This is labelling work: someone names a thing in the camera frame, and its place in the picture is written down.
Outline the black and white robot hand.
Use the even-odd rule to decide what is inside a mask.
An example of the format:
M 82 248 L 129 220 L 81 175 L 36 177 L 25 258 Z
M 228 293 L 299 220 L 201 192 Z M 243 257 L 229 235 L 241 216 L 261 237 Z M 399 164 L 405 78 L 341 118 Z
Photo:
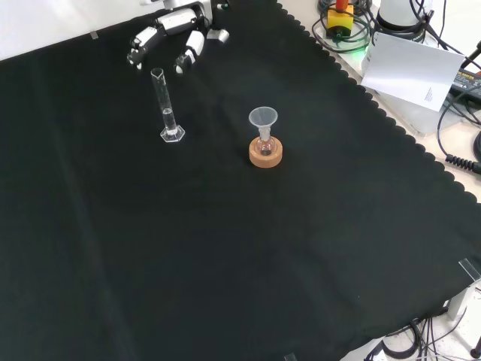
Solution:
M 149 52 L 161 44 L 168 36 L 189 33 L 186 48 L 175 60 L 174 70 L 185 74 L 198 60 L 205 41 L 217 40 L 225 43 L 229 32 L 216 26 L 215 15 L 230 8 L 227 1 L 163 1 L 166 14 L 154 19 L 151 26 L 139 32 L 130 41 L 127 62 L 137 69 Z

